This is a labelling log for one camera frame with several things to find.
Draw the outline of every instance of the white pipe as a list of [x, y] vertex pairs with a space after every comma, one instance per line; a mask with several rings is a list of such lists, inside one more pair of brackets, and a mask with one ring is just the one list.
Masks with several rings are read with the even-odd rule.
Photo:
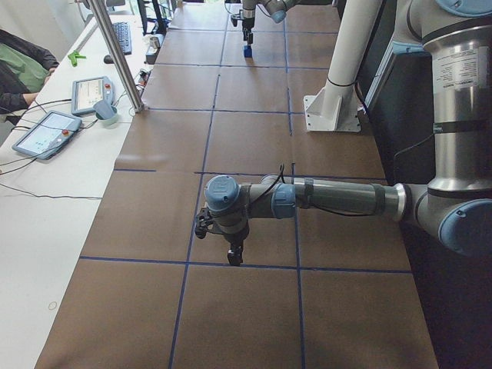
[[308, 131], [360, 131], [353, 84], [381, 3], [347, 0], [326, 85], [304, 97]]

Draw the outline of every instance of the keyboard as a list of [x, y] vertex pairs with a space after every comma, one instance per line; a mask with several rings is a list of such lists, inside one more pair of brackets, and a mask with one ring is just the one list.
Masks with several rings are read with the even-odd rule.
[[123, 54], [131, 54], [131, 36], [130, 25], [127, 22], [113, 23], [113, 29], [115, 30], [116, 38], [121, 46]]

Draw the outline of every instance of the small blue block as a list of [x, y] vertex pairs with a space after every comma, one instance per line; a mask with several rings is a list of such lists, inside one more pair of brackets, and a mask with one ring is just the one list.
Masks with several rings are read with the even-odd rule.
[[243, 52], [245, 58], [253, 58], [253, 49], [250, 45], [243, 46]]

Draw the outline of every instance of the label sticker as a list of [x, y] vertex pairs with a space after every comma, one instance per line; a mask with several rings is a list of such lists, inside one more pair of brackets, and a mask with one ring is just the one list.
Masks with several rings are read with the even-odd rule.
[[488, 52], [487, 46], [481, 46], [435, 58], [432, 61], [434, 94], [472, 86], [487, 88]]

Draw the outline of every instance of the black jacket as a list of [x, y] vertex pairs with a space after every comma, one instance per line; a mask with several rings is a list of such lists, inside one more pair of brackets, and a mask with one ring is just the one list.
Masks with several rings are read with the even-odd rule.
[[[1, 29], [0, 42], [33, 58], [46, 70], [58, 66], [55, 56], [45, 48], [40, 48]], [[28, 105], [22, 94], [29, 92], [28, 88], [19, 81], [6, 63], [0, 61], [0, 114], [27, 108]]]

